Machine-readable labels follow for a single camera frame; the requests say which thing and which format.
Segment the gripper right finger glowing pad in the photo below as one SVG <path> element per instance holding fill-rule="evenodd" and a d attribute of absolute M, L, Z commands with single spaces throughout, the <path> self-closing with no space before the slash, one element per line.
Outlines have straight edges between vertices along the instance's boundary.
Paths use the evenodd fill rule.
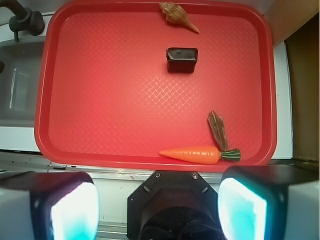
<path fill-rule="evenodd" d="M 228 240 L 318 240 L 319 172 L 293 165 L 231 166 L 218 189 Z"/>

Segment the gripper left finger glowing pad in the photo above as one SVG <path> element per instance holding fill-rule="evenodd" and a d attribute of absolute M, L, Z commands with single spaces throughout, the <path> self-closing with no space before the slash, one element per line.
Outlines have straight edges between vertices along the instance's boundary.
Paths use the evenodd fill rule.
<path fill-rule="evenodd" d="M 2 240 L 94 240 L 100 197 L 86 172 L 0 173 Z"/>

